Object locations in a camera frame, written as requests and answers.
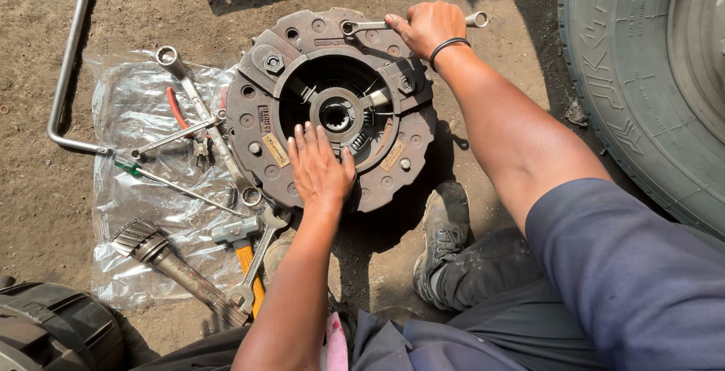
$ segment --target yellow hammer handle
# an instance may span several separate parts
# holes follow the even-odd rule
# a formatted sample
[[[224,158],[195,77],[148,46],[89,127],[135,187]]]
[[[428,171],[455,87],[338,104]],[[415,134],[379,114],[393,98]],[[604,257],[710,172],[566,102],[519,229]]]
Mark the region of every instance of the yellow hammer handle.
[[[237,249],[236,257],[239,259],[241,271],[246,275],[247,271],[249,271],[249,265],[251,265],[251,259],[254,257],[254,254],[251,252],[251,245]],[[265,298],[265,290],[262,289],[262,281],[259,280],[259,274],[255,275],[255,281],[251,283],[251,291],[255,293],[255,301],[251,304],[251,312],[256,319],[259,308],[262,305],[262,300]]]

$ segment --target hand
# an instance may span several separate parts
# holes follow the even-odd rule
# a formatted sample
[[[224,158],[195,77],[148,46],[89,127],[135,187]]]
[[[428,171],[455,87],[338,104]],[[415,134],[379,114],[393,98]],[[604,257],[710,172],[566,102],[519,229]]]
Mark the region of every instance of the hand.
[[[457,5],[444,2],[421,3],[408,9],[408,24],[401,16],[387,14],[385,23],[403,37],[418,57],[428,61],[441,42],[466,37],[466,18]]]
[[[304,207],[342,208],[355,182],[355,160],[350,150],[342,150],[342,163],[332,153],[325,129],[311,122],[295,126],[295,137],[287,141],[295,187]]]

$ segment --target pink cloth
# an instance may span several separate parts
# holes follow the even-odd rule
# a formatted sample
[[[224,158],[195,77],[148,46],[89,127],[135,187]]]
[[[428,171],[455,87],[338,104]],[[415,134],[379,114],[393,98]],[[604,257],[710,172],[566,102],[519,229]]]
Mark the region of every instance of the pink cloth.
[[[327,371],[347,371],[347,342],[337,311],[328,317],[325,333],[327,335]]]

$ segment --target black wristband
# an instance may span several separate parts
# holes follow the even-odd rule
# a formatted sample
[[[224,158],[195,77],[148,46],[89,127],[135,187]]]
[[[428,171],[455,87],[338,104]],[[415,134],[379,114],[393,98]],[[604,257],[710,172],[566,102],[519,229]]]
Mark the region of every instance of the black wristband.
[[[450,38],[450,39],[447,39],[447,40],[441,42],[441,44],[438,46],[438,48],[434,49],[433,50],[433,53],[430,54],[430,61],[428,61],[428,62],[430,63],[430,67],[433,69],[433,71],[435,73],[438,72],[436,70],[436,66],[433,64],[433,60],[436,59],[436,55],[438,55],[438,53],[441,51],[441,49],[444,49],[446,46],[451,45],[451,44],[454,44],[454,43],[457,43],[457,42],[463,42],[466,45],[470,46],[470,42],[468,42],[467,39],[460,38],[459,36],[457,36],[455,38]]]

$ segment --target blue shirt sleeve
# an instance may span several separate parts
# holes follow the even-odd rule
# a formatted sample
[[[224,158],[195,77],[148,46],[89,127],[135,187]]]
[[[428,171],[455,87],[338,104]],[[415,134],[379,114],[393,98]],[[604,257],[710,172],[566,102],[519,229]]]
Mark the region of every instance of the blue shirt sleeve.
[[[601,179],[542,196],[526,237],[610,368],[725,369],[719,252]]]

